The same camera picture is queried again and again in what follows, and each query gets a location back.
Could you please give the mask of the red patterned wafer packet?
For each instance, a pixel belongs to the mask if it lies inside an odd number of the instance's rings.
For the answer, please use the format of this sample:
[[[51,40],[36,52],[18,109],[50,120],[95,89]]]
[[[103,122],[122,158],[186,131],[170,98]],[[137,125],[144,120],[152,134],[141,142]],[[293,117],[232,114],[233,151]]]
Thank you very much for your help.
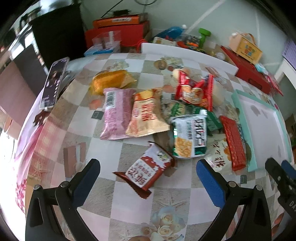
[[[221,115],[219,117],[226,135],[230,151],[232,170],[238,171],[246,167],[246,156],[236,121]]]

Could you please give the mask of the white orange snack packet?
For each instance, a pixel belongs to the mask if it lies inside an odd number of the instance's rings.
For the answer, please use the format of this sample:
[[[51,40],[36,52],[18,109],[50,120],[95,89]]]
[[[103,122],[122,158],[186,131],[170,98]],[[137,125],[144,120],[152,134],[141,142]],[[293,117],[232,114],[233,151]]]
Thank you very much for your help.
[[[207,145],[205,160],[221,175],[232,174],[230,149],[226,138],[212,140]]]

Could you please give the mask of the red white snack packet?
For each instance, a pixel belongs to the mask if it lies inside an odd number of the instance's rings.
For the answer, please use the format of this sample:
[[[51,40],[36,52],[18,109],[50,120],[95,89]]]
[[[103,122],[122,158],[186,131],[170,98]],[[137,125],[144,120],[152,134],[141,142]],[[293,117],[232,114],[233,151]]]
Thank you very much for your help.
[[[150,187],[168,168],[175,166],[174,157],[163,147],[149,141],[149,148],[125,172],[114,172],[124,180],[139,197],[147,199]]]

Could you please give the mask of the dark green snack packet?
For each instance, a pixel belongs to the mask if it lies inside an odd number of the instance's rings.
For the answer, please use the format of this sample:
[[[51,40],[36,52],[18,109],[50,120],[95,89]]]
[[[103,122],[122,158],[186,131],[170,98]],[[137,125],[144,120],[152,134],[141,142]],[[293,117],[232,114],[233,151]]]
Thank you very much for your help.
[[[200,107],[197,107],[194,105],[186,104],[185,107],[186,107],[185,114],[199,114],[200,111],[202,111],[202,110],[206,111],[206,113],[207,113],[207,116],[206,116],[207,135],[212,136],[213,133],[222,129],[222,127],[223,127],[222,123],[217,118],[215,113],[213,113],[211,111],[207,111],[204,108],[200,108]]]

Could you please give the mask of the white green cracker packet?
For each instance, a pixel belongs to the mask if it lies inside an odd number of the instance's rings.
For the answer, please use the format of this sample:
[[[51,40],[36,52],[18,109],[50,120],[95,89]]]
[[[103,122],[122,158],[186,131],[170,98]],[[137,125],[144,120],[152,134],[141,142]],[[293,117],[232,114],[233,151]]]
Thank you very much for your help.
[[[170,119],[173,130],[173,155],[179,159],[202,157],[207,151],[207,111]]]

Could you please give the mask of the pink snack packet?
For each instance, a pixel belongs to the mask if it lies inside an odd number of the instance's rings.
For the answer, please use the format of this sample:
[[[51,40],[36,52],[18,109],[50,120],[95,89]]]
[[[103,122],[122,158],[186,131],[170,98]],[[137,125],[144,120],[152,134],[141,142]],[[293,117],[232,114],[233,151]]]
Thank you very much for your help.
[[[128,138],[127,127],[132,116],[133,88],[106,88],[104,109],[104,126],[100,135],[102,140],[120,140]]]

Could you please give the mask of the red peanut snack bag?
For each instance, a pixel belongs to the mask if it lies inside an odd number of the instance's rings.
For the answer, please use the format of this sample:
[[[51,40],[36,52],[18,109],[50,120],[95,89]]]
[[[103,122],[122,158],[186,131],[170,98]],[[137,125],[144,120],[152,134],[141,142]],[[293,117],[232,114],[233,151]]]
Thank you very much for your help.
[[[200,81],[191,79],[184,71],[179,72],[175,100],[212,111],[214,76],[209,74]]]

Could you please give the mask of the beige swiss roll packet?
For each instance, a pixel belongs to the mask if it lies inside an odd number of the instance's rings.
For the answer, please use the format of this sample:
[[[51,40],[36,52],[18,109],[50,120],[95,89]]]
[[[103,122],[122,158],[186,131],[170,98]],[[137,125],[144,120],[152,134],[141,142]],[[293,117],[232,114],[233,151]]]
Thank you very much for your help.
[[[138,138],[166,132],[169,124],[161,114],[161,88],[148,89],[134,96],[131,120],[125,134]]]

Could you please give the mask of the yellow cake packet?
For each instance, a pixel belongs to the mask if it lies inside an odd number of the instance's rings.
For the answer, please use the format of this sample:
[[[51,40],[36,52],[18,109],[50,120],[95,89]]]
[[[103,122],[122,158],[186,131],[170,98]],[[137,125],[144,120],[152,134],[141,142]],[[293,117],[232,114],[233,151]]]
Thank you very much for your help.
[[[98,73],[92,78],[89,90],[93,95],[103,95],[107,88],[125,88],[137,80],[126,70]]]

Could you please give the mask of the green cow biscuit packet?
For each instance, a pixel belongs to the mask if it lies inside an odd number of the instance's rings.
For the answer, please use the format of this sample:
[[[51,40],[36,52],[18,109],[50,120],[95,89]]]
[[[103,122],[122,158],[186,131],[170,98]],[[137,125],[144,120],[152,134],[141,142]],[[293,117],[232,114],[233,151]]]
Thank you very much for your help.
[[[186,106],[179,101],[175,101],[174,95],[164,92],[161,95],[161,113],[164,120],[169,123],[171,118],[182,116],[186,113]]]

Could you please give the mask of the round bun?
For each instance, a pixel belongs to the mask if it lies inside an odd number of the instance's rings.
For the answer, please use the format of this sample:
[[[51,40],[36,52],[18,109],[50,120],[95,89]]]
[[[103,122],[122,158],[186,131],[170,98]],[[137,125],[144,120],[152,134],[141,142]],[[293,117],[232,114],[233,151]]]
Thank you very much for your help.
[[[212,90],[212,102],[215,108],[221,106],[224,103],[225,94],[226,90],[223,88],[222,84],[214,80]]]

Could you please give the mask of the teal rimmed white tray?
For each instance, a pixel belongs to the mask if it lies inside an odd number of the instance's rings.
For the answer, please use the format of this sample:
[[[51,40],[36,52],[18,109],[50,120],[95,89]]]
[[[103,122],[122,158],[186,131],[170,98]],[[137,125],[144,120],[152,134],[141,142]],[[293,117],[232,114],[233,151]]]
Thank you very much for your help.
[[[235,90],[232,100],[239,110],[246,149],[250,150],[247,161],[249,172],[264,169],[268,158],[278,163],[293,162],[290,137],[280,112],[270,104],[246,92]]]

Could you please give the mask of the red patterned pouch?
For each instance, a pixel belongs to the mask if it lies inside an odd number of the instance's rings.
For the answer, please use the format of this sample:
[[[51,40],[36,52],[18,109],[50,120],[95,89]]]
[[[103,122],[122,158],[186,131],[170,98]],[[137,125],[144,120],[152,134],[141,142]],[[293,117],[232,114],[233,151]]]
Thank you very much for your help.
[[[280,86],[278,85],[278,82],[274,78],[274,76],[272,74],[268,73],[265,77],[271,86],[272,95],[279,94],[279,95],[283,96],[283,92],[282,92]]]

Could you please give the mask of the large red gift box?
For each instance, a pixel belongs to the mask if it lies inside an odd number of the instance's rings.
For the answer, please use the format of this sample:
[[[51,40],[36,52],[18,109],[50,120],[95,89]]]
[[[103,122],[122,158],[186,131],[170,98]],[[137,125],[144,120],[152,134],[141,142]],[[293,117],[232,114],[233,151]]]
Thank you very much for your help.
[[[248,82],[255,86],[265,94],[270,94],[271,84],[268,82],[266,77],[257,71],[255,66],[242,58],[241,56],[234,53],[227,47],[221,46],[221,49],[228,55],[232,62],[238,67],[236,77]]]

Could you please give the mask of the wet wipes pack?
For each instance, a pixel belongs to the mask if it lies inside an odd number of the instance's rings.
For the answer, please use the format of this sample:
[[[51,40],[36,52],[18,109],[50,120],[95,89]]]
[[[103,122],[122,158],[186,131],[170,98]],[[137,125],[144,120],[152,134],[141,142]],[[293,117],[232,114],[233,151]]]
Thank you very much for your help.
[[[268,71],[261,63],[257,63],[254,66],[258,72],[263,73],[264,75],[268,75]]]

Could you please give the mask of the clear bottle white cap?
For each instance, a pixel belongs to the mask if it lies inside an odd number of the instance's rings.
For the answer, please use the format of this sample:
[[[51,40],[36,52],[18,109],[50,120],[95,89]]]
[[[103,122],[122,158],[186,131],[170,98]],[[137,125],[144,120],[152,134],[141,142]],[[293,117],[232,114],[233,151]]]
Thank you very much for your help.
[[[227,61],[227,54],[223,50],[217,51],[214,56],[222,61]]]

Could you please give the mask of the smartphone on stand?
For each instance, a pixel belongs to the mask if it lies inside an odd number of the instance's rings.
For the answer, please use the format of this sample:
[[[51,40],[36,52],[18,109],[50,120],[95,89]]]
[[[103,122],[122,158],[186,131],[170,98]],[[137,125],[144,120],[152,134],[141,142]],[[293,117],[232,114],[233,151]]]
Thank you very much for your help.
[[[64,78],[69,57],[62,58],[53,62],[49,70],[40,102],[40,109],[47,110],[52,108],[58,97],[58,91],[61,81]]]

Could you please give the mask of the cardboard toy box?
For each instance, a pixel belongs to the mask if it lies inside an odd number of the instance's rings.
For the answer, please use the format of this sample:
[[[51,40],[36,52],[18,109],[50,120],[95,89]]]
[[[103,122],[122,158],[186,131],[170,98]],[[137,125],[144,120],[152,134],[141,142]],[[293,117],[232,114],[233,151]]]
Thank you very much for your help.
[[[219,51],[219,50],[223,50],[221,48],[220,45],[211,42],[211,41],[206,41],[203,45],[203,50],[205,51],[206,54],[215,57],[214,54]],[[225,61],[227,63],[231,63],[231,59],[229,58],[229,56],[227,57],[227,61]]]

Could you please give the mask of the green dumbbell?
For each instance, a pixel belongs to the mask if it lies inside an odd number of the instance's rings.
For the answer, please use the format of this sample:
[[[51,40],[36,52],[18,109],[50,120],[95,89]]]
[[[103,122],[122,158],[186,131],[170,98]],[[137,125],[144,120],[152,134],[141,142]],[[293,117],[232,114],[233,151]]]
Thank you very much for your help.
[[[211,32],[206,30],[206,29],[203,29],[203,28],[200,28],[199,29],[199,33],[200,33],[200,44],[199,44],[199,47],[200,48],[203,48],[203,45],[205,43],[205,40],[207,37],[210,37],[211,36]]]

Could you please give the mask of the toy pile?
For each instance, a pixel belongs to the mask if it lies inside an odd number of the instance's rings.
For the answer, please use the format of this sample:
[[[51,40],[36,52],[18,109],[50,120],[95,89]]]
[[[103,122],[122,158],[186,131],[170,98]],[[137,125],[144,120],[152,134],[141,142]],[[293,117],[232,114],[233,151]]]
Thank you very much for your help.
[[[176,43],[178,47],[204,53],[204,50],[201,48],[201,39],[199,37],[182,35]]]

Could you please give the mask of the clear plastic box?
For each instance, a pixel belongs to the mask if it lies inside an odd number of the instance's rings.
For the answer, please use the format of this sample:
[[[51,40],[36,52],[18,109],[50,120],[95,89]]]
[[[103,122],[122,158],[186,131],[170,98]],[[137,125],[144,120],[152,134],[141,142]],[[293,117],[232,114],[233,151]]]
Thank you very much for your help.
[[[84,56],[119,53],[121,46],[121,32],[97,32],[97,29],[87,31],[85,39],[88,49]]]

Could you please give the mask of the black television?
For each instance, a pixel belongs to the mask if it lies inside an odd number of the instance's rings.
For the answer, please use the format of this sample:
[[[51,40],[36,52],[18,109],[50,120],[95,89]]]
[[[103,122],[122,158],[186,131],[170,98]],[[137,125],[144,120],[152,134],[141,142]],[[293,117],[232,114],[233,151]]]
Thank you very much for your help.
[[[37,47],[47,68],[68,57],[84,57],[87,50],[80,4],[55,9],[30,22]]]

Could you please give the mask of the blue water bottle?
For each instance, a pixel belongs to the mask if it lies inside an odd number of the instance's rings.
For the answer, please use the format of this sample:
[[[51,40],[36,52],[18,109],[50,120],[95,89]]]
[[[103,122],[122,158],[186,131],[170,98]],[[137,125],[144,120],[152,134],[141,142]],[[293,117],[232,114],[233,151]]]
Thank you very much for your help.
[[[186,25],[170,27],[157,34],[157,37],[173,41],[180,37],[186,29]]]

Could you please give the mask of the card game box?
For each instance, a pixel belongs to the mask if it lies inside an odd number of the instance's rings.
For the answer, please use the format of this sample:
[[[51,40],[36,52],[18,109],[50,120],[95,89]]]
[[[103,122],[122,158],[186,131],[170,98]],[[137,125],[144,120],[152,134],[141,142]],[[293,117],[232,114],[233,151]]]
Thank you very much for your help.
[[[160,45],[177,46],[177,43],[175,41],[170,41],[160,37],[154,37],[152,42],[154,44],[160,44]]]

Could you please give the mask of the orange flat box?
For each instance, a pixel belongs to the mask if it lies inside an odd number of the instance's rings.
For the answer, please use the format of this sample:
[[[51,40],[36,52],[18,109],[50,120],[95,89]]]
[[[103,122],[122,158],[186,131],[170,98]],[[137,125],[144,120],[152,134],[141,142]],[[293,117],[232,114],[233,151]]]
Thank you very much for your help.
[[[94,28],[104,28],[119,25],[138,25],[148,20],[148,13],[140,13],[135,15],[115,16],[110,18],[102,18],[93,21]]]

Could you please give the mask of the red box stack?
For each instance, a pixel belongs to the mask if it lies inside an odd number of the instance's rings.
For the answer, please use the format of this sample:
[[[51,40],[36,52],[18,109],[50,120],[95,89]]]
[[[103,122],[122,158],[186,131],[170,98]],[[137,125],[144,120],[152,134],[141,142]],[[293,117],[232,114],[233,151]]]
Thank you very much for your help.
[[[93,45],[92,39],[102,33],[110,31],[120,31],[121,46],[132,47],[135,46],[139,40],[144,39],[150,31],[150,21],[145,21],[135,25],[117,25],[103,28],[93,28],[85,32],[85,39],[87,47]]]

